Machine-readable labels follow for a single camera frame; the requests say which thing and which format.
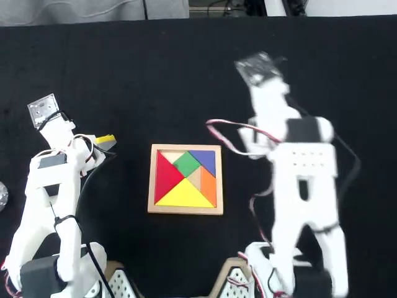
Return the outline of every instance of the black cloth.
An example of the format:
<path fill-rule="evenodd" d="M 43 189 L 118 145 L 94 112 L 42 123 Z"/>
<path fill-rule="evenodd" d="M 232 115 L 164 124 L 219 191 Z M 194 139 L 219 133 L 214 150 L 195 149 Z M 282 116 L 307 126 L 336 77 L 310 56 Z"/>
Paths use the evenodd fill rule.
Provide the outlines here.
<path fill-rule="evenodd" d="M 266 51 L 287 59 L 279 68 L 295 100 L 329 119 L 363 161 L 341 209 L 350 296 L 392 296 L 396 28 L 397 17 L 388 16 L 0 29 L 0 181 L 11 194 L 0 213 L 1 258 L 19 226 L 29 161 L 48 148 L 26 105 L 55 93 L 80 132 L 114 133 L 118 140 L 117 159 L 80 202 L 87 236 L 127 267 L 147 297 L 208 294 L 224 260 L 260 240 L 248 201 L 269 184 L 269 163 L 223 148 L 223 216 L 148 214 L 150 148 L 219 144 L 207 119 L 246 122 L 251 101 L 233 62 Z M 222 131 L 243 148 L 234 127 Z M 344 178 L 353 159 L 336 148 Z M 272 199 L 258 199 L 256 210 L 269 234 Z M 313 243 L 308 234 L 300 246 L 315 254 Z"/>

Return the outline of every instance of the perforated plate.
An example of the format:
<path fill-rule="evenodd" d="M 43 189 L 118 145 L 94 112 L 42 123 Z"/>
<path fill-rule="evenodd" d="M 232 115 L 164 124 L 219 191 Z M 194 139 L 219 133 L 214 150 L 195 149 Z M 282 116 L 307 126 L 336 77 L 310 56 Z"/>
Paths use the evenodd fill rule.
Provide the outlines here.
<path fill-rule="evenodd" d="M 127 276 L 121 269 L 114 272 L 109 281 L 109 286 L 113 290 L 115 298 L 136 298 Z"/>
<path fill-rule="evenodd" d="M 244 273 L 239 268 L 232 269 L 229 277 L 240 283 L 248 283 Z M 219 298 L 249 298 L 249 291 L 246 287 L 236 286 L 226 281 Z"/>

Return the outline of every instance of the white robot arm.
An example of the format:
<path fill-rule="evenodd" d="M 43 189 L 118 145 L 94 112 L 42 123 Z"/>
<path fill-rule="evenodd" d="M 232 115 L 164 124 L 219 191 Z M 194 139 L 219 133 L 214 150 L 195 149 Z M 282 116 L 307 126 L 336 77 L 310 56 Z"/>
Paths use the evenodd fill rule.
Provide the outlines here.
<path fill-rule="evenodd" d="M 67 217 L 76 214 L 81 177 L 99 166 L 105 155 L 94 148 L 95 136 L 73 134 L 75 126 L 61 116 L 53 94 L 28 108 L 34 126 L 51 149 L 30 162 L 24 213 L 1 269 L 8 271 L 12 284 L 25 298 L 84 297 L 100 275 L 90 256 L 82 253 L 86 249 L 81 245 L 78 223 Z M 61 240 L 59 255 L 32 260 L 45 237 L 55 232 Z M 104 271 L 104 248 L 91 243 L 91 250 Z"/>
<path fill-rule="evenodd" d="M 266 296 L 272 293 L 270 283 L 275 289 L 292 295 L 296 280 L 295 247 L 302 228 L 308 225 L 323 252 L 332 296 L 345 297 L 348 292 L 346 249 L 337 212 L 336 154 L 330 144 L 333 127 L 321 117 L 302 118 L 287 104 L 285 95 L 289 87 L 266 53 L 238 61 L 236 67 L 249 86 L 255 112 L 249 119 L 250 125 L 239 124 L 243 126 L 239 134 L 248 152 L 238 153 L 253 159 L 265 156 L 272 163 L 275 209 L 272 252 L 264 256 L 261 248 L 268 244 L 253 243 L 247 247 L 245 258 L 256 271 Z M 228 140 L 212 127 L 215 122 L 236 123 L 218 119 L 207 122 L 210 131 L 230 147 Z M 307 185 L 307 198 L 300 195 L 301 183 Z"/>

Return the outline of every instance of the wooden frame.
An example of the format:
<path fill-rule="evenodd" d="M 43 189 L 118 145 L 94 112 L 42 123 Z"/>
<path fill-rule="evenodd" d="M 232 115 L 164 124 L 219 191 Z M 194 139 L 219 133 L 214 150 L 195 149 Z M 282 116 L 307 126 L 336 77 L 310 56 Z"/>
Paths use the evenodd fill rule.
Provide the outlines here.
<path fill-rule="evenodd" d="M 216 169 L 216 207 L 171 207 L 158 206 L 154 204 L 154 191 L 156 187 L 156 154 L 158 150 L 201 150 L 215 152 L 215 169 Z M 221 146 L 218 145 L 171 145 L 171 144 L 153 144 L 151 147 L 151 163 L 149 178 L 149 196 L 148 196 L 149 213 L 171 213 L 171 214 L 199 214 L 199 215 L 222 215 L 223 214 L 223 191 L 222 191 L 222 162 Z"/>

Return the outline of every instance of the hole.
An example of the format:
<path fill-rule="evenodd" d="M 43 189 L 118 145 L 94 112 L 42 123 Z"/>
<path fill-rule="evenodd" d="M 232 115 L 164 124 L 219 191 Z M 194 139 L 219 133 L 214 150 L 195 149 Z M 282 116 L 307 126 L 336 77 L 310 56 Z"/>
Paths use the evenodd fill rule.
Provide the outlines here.
<path fill-rule="evenodd" d="M 309 199 L 309 190 L 307 180 L 298 180 L 299 195 L 302 200 L 307 201 Z"/>

